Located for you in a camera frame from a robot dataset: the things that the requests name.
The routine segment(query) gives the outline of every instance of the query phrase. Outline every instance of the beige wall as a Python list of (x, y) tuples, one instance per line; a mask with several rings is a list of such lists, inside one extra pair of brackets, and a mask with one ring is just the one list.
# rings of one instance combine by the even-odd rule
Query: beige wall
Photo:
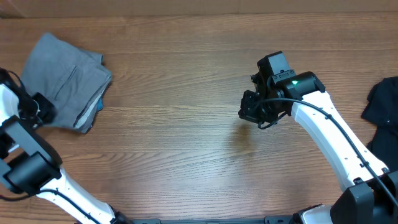
[(0, 0), (7, 17), (398, 11), (398, 0)]

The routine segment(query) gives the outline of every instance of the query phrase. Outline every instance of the folded gray towel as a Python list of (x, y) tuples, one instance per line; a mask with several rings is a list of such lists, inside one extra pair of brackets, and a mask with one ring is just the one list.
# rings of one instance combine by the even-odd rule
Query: folded gray towel
[(21, 80), (29, 94), (39, 92), (56, 107), (50, 126), (81, 133), (91, 128), (98, 100), (112, 79), (102, 58), (52, 34), (41, 37), (25, 63)]

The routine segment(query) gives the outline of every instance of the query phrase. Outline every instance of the wooden tabletop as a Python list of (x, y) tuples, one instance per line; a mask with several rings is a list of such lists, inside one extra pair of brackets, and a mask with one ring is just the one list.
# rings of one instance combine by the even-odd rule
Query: wooden tabletop
[[(39, 133), (79, 184), (131, 218), (253, 218), (333, 204), (337, 179), (302, 127), (286, 117), (262, 131), (238, 118), (249, 76), (283, 50), (297, 73), (317, 74), (366, 144), (375, 131), (360, 118), (366, 97), (398, 72), (398, 13), (4, 19), (0, 67), (20, 74), (44, 32), (102, 53), (113, 83), (87, 135)], [(0, 202), (0, 219), (74, 220), (37, 198)]]

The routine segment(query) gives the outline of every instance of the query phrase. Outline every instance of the cloth fold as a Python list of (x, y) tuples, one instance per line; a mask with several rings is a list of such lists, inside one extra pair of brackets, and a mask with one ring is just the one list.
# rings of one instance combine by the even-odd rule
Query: cloth fold
[(57, 115), (49, 126), (87, 133), (97, 105), (112, 80), (103, 56), (44, 34), (25, 63), (21, 80), (27, 92), (50, 100)]
[(362, 118), (377, 125), (368, 149), (394, 172), (398, 170), (398, 77), (385, 78), (368, 95)]

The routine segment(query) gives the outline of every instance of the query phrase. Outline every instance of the black fabric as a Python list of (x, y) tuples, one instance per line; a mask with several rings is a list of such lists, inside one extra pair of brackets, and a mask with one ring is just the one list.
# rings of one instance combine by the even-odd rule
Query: black fabric
[(377, 125), (368, 149), (394, 172), (398, 170), (398, 77), (385, 78), (368, 95), (362, 118)]

